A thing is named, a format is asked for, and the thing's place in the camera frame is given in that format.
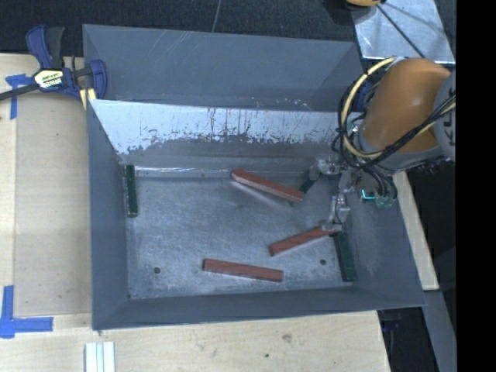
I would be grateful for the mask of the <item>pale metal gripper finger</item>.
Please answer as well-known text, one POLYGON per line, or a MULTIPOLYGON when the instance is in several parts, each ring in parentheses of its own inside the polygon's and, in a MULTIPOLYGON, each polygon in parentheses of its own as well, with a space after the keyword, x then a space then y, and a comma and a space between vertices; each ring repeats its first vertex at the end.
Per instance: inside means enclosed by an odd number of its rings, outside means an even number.
POLYGON ((341 173, 341 158, 336 156, 317 156, 306 171, 298 190, 307 193, 321 176, 335 176, 341 173))
POLYGON ((326 219, 319 223, 320 228, 329 232, 343 231, 349 213, 350 207, 345 195, 332 196, 329 214, 326 219))

